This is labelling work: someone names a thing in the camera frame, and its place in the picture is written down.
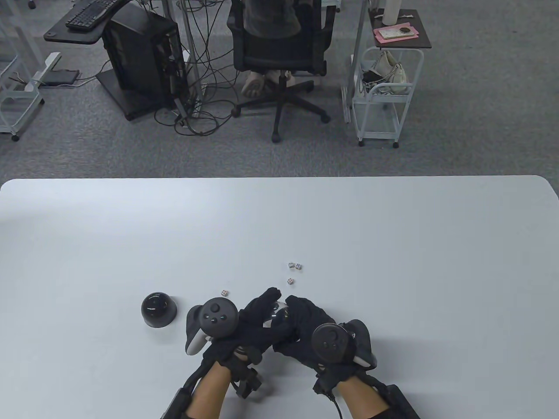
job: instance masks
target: chair base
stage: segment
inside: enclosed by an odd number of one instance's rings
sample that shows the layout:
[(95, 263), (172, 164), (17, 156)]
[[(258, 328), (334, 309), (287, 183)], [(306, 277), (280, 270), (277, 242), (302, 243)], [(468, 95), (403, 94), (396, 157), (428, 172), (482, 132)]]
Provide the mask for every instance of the chair base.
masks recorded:
[(237, 118), (241, 114), (241, 109), (246, 108), (253, 105), (260, 105), (260, 104), (267, 104), (267, 103), (276, 103), (276, 119), (274, 121), (274, 130), (272, 132), (272, 142), (280, 142), (281, 137), (280, 133), (278, 132), (278, 128), (280, 126), (280, 119), (281, 119), (281, 112), (283, 109), (283, 105), (285, 103), (290, 103), (292, 105), (298, 106), (300, 108), (306, 109), (312, 113), (320, 115), (320, 120), (323, 123), (330, 122), (330, 117), (326, 113), (326, 111), (317, 105), (314, 105), (304, 99), (301, 99), (297, 96), (297, 93), (300, 92), (307, 92), (310, 93), (314, 89), (314, 82), (312, 80), (308, 82), (303, 82), (296, 84), (294, 86), (287, 87), (287, 78), (285, 76), (285, 71), (281, 72), (279, 77), (279, 84), (275, 85), (272, 82), (266, 80), (267, 84), (271, 84), (273, 91), (271, 93), (267, 93), (262, 97), (257, 99), (253, 99), (251, 101), (238, 103), (235, 107), (231, 110), (231, 115), (234, 118)]

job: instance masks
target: human hand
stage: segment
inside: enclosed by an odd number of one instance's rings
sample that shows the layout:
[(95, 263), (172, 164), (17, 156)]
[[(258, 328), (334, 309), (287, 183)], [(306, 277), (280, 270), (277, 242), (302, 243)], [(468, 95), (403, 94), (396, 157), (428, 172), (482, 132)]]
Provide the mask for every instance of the human hand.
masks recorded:
[(203, 354), (204, 360), (223, 363), (235, 353), (239, 359), (245, 360), (244, 357), (247, 355), (247, 361), (255, 363), (251, 359), (251, 350), (262, 354), (274, 343), (290, 336), (293, 327), (289, 323), (270, 328), (262, 326), (270, 316), (274, 303), (280, 297), (279, 289), (268, 288), (260, 297), (248, 303), (239, 311), (237, 329), (230, 336), (212, 340), (212, 344)]
[(319, 374), (328, 373), (337, 382), (354, 376), (360, 367), (355, 363), (326, 364), (312, 349), (311, 337), (315, 329), (324, 323), (335, 323), (326, 312), (306, 298), (289, 296), (287, 323), (293, 326), (290, 338), (273, 345), (274, 351), (295, 358), (301, 364), (312, 368)]

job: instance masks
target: keyboard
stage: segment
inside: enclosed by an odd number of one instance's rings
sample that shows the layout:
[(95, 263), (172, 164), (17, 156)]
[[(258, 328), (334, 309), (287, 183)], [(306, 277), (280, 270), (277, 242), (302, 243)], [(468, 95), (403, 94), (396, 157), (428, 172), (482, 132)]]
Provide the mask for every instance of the keyboard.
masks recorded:
[(90, 32), (104, 20), (113, 9), (127, 3), (128, 0), (93, 0), (66, 22), (66, 27), (82, 32)]

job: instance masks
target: forearm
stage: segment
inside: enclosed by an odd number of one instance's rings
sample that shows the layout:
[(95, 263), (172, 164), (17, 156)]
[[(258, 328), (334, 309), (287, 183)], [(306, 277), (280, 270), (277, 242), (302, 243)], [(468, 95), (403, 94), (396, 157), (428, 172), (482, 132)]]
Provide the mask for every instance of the forearm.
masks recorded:
[(344, 398), (353, 419), (369, 419), (389, 408), (375, 389), (357, 377), (340, 382), (337, 389)]
[(214, 363), (196, 387), (186, 415), (193, 419), (218, 419), (230, 381), (231, 371)]

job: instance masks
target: computer tower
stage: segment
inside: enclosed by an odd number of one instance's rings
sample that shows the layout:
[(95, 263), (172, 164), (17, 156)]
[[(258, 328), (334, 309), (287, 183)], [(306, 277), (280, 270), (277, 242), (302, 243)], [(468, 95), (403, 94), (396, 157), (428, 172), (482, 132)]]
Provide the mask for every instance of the computer tower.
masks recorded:
[[(107, 23), (103, 43), (124, 93), (138, 93), (153, 109), (173, 107), (175, 98), (188, 96), (186, 66), (174, 59), (182, 51), (172, 20), (129, 3)], [(127, 115), (123, 109), (129, 120), (150, 110)]]

